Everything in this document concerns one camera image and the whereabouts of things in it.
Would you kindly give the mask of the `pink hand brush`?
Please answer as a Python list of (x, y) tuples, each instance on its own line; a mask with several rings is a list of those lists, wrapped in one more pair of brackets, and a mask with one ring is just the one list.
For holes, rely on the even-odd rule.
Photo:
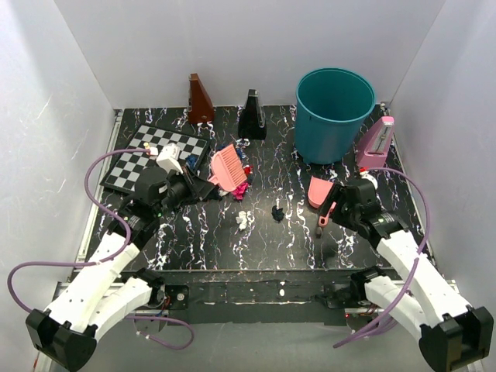
[(212, 176), (208, 181), (227, 192), (235, 191), (247, 179), (243, 165), (232, 144), (213, 155), (210, 169)]

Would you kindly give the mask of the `pink dustpan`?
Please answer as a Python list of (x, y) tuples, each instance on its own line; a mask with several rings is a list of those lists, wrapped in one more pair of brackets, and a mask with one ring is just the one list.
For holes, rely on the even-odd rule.
[[(331, 191), (333, 183), (321, 178), (312, 176), (308, 189), (308, 203), (315, 209), (320, 210), (325, 204), (326, 197)], [(336, 203), (333, 202), (330, 207), (325, 210), (324, 216), (319, 216), (318, 226), (325, 227), (329, 221), (329, 214), (335, 208)]]

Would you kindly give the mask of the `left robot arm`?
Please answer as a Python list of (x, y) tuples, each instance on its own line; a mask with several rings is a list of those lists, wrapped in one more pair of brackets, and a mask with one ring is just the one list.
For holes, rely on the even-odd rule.
[(98, 341), (135, 309), (158, 309), (166, 297), (164, 279), (146, 268), (109, 288), (142, 251), (160, 227), (164, 209), (206, 199), (217, 187), (216, 177), (202, 179), (188, 168), (172, 174), (148, 167), (92, 255), (93, 265), (81, 269), (69, 286), (44, 310), (33, 309), (26, 327), (33, 345), (66, 370), (79, 371)]

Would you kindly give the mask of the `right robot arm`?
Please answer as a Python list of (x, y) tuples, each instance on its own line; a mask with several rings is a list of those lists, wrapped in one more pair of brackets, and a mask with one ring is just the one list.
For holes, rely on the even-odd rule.
[(319, 208), (319, 226), (328, 221), (366, 239), (404, 281), (399, 288), (379, 267), (352, 274), (352, 302), (383, 310), (356, 331), (356, 337), (377, 332), (382, 318), (389, 316), (408, 330), (434, 371), (453, 371), (488, 356), (494, 327), (491, 313), (473, 307), (448, 284), (404, 222), (382, 209), (371, 181), (333, 185)]

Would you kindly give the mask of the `blue paper scrap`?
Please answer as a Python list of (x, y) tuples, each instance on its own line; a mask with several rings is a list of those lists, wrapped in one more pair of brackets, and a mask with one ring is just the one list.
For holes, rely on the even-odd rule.
[(190, 154), (185, 159), (186, 165), (189, 169), (196, 171), (199, 165), (198, 157), (194, 154)]

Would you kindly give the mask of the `magenta paper scrap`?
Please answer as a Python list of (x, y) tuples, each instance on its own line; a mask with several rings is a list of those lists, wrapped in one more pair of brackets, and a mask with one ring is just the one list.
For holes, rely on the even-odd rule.
[(249, 186), (250, 184), (248, 182), (243, 182), (232, 192), (233, 198), (237, 201), (242, 201), (244, 195), (246, 194), (246, 190), (249, 188)]

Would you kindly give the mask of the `small black paper ball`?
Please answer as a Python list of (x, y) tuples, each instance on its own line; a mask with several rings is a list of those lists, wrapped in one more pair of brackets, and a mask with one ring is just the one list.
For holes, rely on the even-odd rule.
[(271, 209), (271, 215), (276, 222), (281, 222), (284, 219), (284, 211), (283, 208), (277, 207), (274, 205)]

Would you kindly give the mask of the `white paper scrap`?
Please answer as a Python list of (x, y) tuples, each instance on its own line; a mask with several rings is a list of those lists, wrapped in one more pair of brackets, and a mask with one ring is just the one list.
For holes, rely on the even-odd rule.
[(249, 221), (252, 219), (253, 213), (251, 211), (245, 212), (240, 211), (236, 217), (236, 223), (240, 231), (246, 229), (249, 224)]

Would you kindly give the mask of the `brown metronome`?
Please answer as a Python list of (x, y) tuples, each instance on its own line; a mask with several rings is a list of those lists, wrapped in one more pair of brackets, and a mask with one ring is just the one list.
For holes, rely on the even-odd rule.
[(215, 118), (215, 110), (198, 74), (189, 75), (188, 121), (191, 124), (207, 123)]

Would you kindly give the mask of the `black metronome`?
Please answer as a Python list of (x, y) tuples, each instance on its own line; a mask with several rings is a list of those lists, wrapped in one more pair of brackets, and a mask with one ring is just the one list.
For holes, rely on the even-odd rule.
[(264, 109), (257, 89), (248, 91), (246, 103), (239, 115), (238, 137), (245, 140), (265, 140), (267, 137)]

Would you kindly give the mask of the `pink metronome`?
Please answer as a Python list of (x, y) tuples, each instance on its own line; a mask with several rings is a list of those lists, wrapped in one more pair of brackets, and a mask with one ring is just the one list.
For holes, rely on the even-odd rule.
[(394, 118), (383, 116), (363, 135), (356, 145), (358, 167), (383, 167), (394, 134)]

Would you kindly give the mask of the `teal plastic bin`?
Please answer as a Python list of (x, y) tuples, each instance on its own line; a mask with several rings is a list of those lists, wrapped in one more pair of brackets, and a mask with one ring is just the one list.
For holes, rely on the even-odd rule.
[(337, 67), (307, 73), (296, 89), (294, 147), (306, 164), (342, 160), (376, 105), (372, 85)]

